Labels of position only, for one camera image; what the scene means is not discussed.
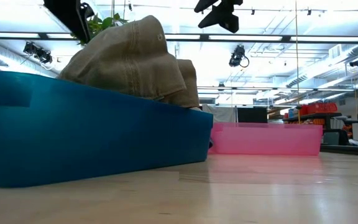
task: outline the desk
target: desk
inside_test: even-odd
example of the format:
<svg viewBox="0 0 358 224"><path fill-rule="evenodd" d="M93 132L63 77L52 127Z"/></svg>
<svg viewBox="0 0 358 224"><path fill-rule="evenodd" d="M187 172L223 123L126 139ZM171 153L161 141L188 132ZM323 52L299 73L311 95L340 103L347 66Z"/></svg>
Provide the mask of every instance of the desk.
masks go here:
<svg viewBox="0 0 358 224"><path fill-rule="evenodd" d="M0 224L358 223L358 156L207 162L0 189Z"/></svg>

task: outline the wall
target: wall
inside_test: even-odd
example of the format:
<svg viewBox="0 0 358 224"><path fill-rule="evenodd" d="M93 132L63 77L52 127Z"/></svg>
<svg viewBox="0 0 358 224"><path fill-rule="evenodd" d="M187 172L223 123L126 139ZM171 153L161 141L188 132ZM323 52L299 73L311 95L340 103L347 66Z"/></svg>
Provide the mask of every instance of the wall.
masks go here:
<svg viewBox="0 0 358 224"><path fill-rule="evenodd" d="M354 97L346 98L346 104L339 106L339 100L336 100L338 112L344 116L352 116L352 119L357 119L356 116L356 100ZM358 96L357 96L357 114L358 114ZM358 124L353 124L354 139L358 140Z"/></svg>

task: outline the ceiling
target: ceiling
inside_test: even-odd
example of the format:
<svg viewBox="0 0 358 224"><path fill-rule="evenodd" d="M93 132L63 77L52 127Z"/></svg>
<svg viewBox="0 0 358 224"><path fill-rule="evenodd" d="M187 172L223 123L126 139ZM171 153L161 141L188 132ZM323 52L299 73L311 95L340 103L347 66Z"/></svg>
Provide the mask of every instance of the ceiling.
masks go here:
<svg viewBox="0 0 358 224"><path fill-rule="evenodd" d="M111 0L89 0L91 7L101 16L112 14ZM114 13L130 21L139 20L149 14L154 15L163 25L165 33L169 34L229 34L219 26L199 29L199 21L209 10L197 14L193 11L197 0L163 1L163 0L131 0L132 11L128 8L129 1L115 0ZM69 30L43 7L43 0L0 0L0 32L69 32ZM237 34L260 35L356 35L358 36L358 1L345 0L297 0L295 12L294 0L247 0L235 8L234 14L239 17L240 29ZM48 72L56 75L65 67L71 57L81 47L77 41L37 40L36 45L50 50L54 63ZM249 67L232 68L228 62L232 51L241 44L250 60ZM36 73L44 74L46 70L39 66L34 58L27 58L23 53L25 40L0 40L0 47L15 54L17 61L24 60L33 63ZM187 58L196 67L198 86L254 86L254 87L283 87L299 68L300 76L303 71L313 68L319 60L328 57L329 49L336 44L266 44L266 43L229 43L229 42L168 42L168 50L177 58ZM344 63L339 63L300 84L303 88L318 88L327 82L345 75ZM336 85L348 83L348 80ZM217 93L216 90L203 93ZM243 98L263 100L265 91L245 92ZM267 98L279 99L289 93L273 91Z"/></svg>

